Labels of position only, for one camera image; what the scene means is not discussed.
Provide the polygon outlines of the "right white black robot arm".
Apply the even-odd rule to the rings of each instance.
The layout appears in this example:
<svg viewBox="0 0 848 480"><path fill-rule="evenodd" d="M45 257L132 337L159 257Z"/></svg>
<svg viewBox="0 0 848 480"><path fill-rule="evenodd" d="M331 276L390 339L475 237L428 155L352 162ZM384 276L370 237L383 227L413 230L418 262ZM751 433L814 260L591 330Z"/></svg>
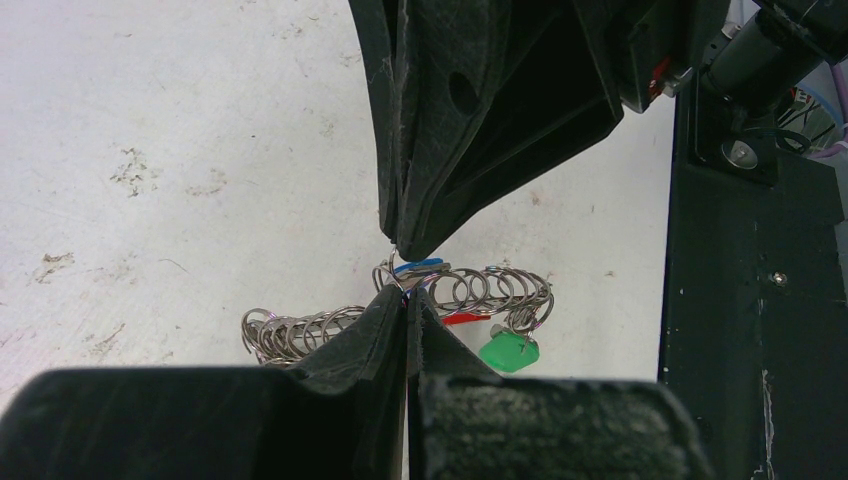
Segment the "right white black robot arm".
<svg viewBox="0 0 848 480"><path fill-rule="evenodd" d="M843 1L354 1L382 233L408 260L606 139L626 110L685 90L742 135L847 57Z"/></svg>

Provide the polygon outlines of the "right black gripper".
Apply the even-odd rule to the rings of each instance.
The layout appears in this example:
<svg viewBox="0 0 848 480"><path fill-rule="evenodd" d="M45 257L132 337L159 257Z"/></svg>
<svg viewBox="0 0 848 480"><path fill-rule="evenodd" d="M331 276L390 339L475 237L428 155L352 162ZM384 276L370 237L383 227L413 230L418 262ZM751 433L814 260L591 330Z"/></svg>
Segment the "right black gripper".
<svg viewBox="0 0 848 480"><path fill-rule="evenodd" d="M727 1L409 1L399 30L395 244L433 253L473 215L674 96Z"/></svg>

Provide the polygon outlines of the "key with blue tag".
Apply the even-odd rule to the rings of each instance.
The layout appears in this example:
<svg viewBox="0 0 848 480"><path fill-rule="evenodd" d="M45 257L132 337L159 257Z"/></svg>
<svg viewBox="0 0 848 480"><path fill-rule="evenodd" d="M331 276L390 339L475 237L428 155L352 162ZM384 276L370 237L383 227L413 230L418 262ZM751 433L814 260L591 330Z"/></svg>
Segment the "key with blue tag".
<svg viewBox="0 0 848 480"><path fill-rule="evenodd" d="M396 267L393 275L403 288L408 289L430 275L449 271L450 269L451 264L449 262L439 257L432 257Z"/></svg>

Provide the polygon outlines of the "key with green tag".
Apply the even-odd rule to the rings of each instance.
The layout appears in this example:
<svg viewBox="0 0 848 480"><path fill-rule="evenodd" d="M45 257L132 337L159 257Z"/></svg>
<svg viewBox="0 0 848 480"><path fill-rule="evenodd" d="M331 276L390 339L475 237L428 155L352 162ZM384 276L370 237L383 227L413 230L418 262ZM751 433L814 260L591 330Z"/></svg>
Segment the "key with green tag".
<svg viewBox="0 0 848 480"><path fill-rule="evenodd" d="M489 340L478 354L490 368L508 374L525 369L541 357L533 331L517 333L502 324L490 328Z"/></svg>

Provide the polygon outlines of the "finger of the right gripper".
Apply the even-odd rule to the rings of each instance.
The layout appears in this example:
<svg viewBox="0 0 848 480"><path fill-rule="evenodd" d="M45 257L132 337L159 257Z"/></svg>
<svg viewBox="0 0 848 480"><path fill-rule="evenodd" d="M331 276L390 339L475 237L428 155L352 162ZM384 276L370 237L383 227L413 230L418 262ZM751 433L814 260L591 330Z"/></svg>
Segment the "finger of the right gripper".
<svg viewBox="0 0 848 480"><path fill-rule="evenodd" d="M365 70L377 154L379 225L396 240L398 193L393 171L394 46L391 22L397 19L396 1L350 0Z"/></svg>

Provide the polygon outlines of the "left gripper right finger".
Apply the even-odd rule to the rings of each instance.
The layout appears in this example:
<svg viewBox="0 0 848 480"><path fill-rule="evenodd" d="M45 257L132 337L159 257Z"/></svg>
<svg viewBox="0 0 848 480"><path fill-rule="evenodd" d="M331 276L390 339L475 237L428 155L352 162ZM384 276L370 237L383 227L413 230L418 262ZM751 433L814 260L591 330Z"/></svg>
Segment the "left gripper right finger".
<svg viewBox="0 0 848 480"><path fill-rule="evenodd" d="M681 402L654 382L498 375L437 318L407 303L413 479L709 479Z"/></svg>

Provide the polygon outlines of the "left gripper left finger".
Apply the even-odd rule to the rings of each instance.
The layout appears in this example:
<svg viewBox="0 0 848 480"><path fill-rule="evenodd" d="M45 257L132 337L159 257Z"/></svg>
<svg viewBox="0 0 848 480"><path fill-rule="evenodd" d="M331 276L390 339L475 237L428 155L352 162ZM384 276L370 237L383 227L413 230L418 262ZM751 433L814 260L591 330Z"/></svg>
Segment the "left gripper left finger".
<svg viewBox="0 0 848 480"><path fill-rule="evenodd" d="M45 372L1 419L5 479L397 479L406 301L288 368Z"/></svg>

